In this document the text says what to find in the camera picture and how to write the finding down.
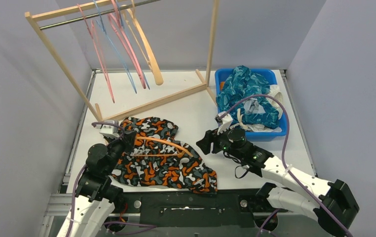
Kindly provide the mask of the white shorts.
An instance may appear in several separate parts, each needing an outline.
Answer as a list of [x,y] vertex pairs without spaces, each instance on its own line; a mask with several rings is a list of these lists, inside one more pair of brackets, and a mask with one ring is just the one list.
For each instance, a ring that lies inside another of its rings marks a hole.
[[249,132],[280,132],[280,119],[283,109],[283,95],[278,85],[270,85],[266,97],[255,97],[243,102],[236,110],[236,123]]

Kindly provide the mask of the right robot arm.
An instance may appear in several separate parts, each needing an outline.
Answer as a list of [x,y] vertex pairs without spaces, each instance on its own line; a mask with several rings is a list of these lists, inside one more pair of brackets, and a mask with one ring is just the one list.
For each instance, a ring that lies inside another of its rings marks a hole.
[[347,183],[328,181],[307,174],[246,139],[239,129],[206,131],[196,145],[207,155],[222,152],[247,171],[268,179],[259,190],[261,210],[284,209],[311,218],[334,237],[349,237],[349,227],[360,208]]

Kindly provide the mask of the wooden hanger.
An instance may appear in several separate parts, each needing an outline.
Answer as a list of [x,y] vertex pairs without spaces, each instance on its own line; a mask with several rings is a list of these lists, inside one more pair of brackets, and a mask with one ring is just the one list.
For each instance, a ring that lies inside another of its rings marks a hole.
[[161,70],[159,68],[159,65],[157,63],[156,57],[153,53],[153,50],[149,44],[149,41],[138,22],[135,11],[136,11],[136,5],[133,0],[130,1],[130,5],[128,5],[129,8],[125,10],[124,12],[124,19],[129,27],[129,30],[131,34],[133,35],[133,38],[135,39],[136,44],[138,45],[150,71],[153,74],[155,84],[156,85],[162,85],[164,83],[163,76],[161,73]]

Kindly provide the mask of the light blue hanger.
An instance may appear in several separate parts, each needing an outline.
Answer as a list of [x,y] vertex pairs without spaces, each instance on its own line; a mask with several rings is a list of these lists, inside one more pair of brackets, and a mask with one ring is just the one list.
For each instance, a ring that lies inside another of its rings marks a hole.
[[126,34],[127,34],[128,39],[129,39],[128,33],[131,32],[131,33],[133,34],[133,38],[135,39],[135,42],[137,43],[138,46],[140,46],[140,44],[138,43],[137,38],[136,38],[136,36],[135,36],[135,34],[134,34],[134,31],[133,31],[132,27],[130,26],[129,18],[128,18],[127,15],[126,15],[126,11],[125,11],[125,10],[119,10],[119,11],[120,11],[121,18],[122,18],[122,21],[123,21],[123,27],[124,27],[124,30],[125,30],[125,32],[126,32]]
[[134,83],[134,80],[133,80],[133,77],[125,63],[125,60],[123,59],[123,57],[121,56],[121,54],[119,53],[118,49],[116,48],[116,46],[114,45],[112,39],[108,36],[107,34],[107,31],[106,31],[106,27],[105,27],[105,24],[103,22],[103,18],[102,18],[102,14],[101,14],[101,11],[96,3],[96,0],[93,0],[93,3],[97,9],[97,12],[98,12],[98,16],[99,16],[99,19],[100,21],[96,20],[96,23],[97,25],[99,26],[99,28],[101,29],[101,31],[103,32],[103,34],[105,35],[106,39],[109,41],[109,45],[113,48],[114,52],[115,52],[115,55],[117,56],[117,58],[119,59],[119,62],[123,65],[124,67],[124,70],[127,74],[127,77],[128,77],[128,80],[130,81],[131,83],[131,86],[135,92],[135,94],[137,94],[137,89],[136,89],[136,86],[135,86],[135,83]]

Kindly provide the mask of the orange camouflage shorts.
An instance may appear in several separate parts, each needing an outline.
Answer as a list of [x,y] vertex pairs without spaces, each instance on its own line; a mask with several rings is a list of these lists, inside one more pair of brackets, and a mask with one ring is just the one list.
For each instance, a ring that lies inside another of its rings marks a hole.
[[124,154],[113,170],[113,178],[135,187],[164,186],[188,189],[196,194],[217,193],[217,173],[206,166],[188,143],[176,140],[178,126],[159,117],[127,117],[121,124],[137,131],[134,149]]

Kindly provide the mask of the dark blue leaf print shorts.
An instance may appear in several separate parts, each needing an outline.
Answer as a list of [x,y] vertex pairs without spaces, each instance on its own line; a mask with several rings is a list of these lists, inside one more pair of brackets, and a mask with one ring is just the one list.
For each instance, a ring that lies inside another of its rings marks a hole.
[[[216,84],[224,81],[224,87],[216,96],[219,111],[228,111],[240,100],[255,94],[267,95],[269,86],[276,83],[275,74],[268,69],[250,69],[240,65],[235,68],[219,69],[215,72]],[[237,105],[229,114],[236,123]]]

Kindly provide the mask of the thick pink hanger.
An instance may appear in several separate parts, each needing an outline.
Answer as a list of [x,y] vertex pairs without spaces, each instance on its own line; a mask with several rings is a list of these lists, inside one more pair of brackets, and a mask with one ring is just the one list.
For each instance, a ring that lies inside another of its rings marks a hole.
[[117,35],[118,39],[120,40],[122,46],[124,47],[127,55],[129,56],[133,66],[135,67],[135,70],[137,72],[137,75],[140,79],[141,85],[143,89],[147,89],[148,83],[146,82],[145,75],[140,67],[138,58],[133,50],[133,47],[127,37],[127,34],[123,27],[123,21],[121,18],[121,14],[118,7],[118,1],[117,0],[111,0],[112,6],[113,6],[113,13],[108,14],[108,20],[110,22],[110,25]]

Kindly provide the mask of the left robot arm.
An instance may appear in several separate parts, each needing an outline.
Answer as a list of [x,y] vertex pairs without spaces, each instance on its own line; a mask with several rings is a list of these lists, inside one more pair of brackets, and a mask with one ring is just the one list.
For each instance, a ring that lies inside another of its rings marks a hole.
[[89,148],[59,237],[94,237],[108,216],[124,206],[123,189],[112,184],[112,171],[124,153],[133,150],[135,138],[136,131],[130,130],[108,145]]

